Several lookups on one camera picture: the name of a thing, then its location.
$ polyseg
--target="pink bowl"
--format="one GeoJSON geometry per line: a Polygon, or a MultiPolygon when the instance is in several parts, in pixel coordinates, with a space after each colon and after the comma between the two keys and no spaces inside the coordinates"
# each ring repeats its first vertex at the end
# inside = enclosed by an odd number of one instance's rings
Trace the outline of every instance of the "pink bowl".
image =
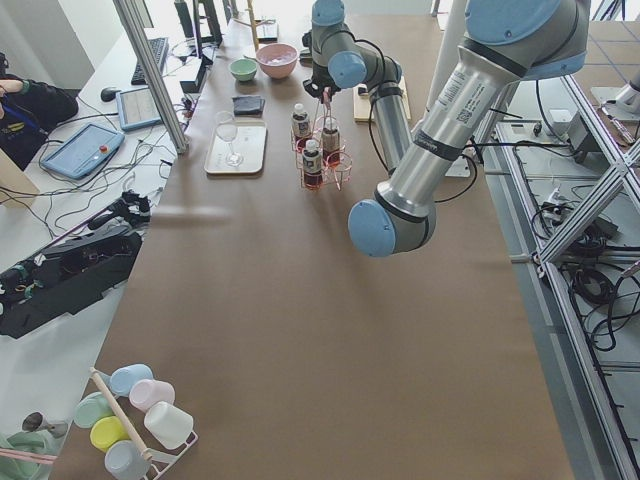
{"type": "Polygon", "coordinates": [[[271,78],[285,78],[296,68],[298,50],[286,43],[272,43],[256,52],[256,60],[271,78]]]}

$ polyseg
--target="green bowl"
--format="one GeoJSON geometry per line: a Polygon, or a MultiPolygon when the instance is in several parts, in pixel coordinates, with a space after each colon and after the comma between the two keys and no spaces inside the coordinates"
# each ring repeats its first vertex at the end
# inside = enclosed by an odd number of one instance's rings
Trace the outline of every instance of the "green bowl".
{"type": "Polygon", "coordinates": [[[229,65],[229,71],[239,82],[248,82],[256,76],[258,64],[255,60],[241,58],[229,65]]]}

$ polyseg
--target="silver robot arm segment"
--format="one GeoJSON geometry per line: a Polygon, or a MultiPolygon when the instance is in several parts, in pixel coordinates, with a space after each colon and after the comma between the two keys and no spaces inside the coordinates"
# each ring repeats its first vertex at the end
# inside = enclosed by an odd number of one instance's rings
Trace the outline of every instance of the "silver robot arm segment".
{"type": "MultiPolygon", "coordinates": [[[[500,91],[522,79],[579,70],[588,13],[588,0],[469,0],[458,65],[391,178],[378,184],[374,200],[351,210],[349,233],[360,251],[383,257],[429,240],[433,193],[500,91]]],[[[380,127],[399,121],[386,119],[380,127]]],[[[384,133],[381,138],[388,141],[384,133]]]]}
{"type": "Polygon", "coordinates": [[[398,86],[400,65],[367,40],[357,40],[344,23],[342,0],[318,0],[312,11],[312,30],[303,38],[313,59],[313,76],[305,90],[323,101],[342,89],[365,84],[373,106],[387,167],[392,173],[411,145],[411,133],[398,86]]]}

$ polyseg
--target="mint green cup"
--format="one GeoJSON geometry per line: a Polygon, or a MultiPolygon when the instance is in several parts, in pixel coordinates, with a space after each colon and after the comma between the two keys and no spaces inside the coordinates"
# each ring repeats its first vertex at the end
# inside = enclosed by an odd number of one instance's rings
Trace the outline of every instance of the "mint green cup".
{"type": "Polygon", "coordinates": [[[91,428],[95,423],[113,415],[111,407],[102,393],[94,392],[84,397],[75,409],[73,421],[80,428],[91,428]]]}
{"type": "Polygon", "coordinates": [[[249,58],[241,58],[229,65],[229,71],[239,82],[248,82],[256,76],[258,63],[249,58]]]}

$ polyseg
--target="pink cup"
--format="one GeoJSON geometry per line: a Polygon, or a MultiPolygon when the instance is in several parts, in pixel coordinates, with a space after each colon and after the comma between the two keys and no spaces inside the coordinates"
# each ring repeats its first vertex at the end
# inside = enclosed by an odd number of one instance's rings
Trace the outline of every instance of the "pink cup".
{"type": "Polygon", "coordinates": [[[131,405],[146,412],[158,402],[173,404],[176,392],[173,385],[160,380],[143,379],[136,382],[129,392],[131,405]]]}

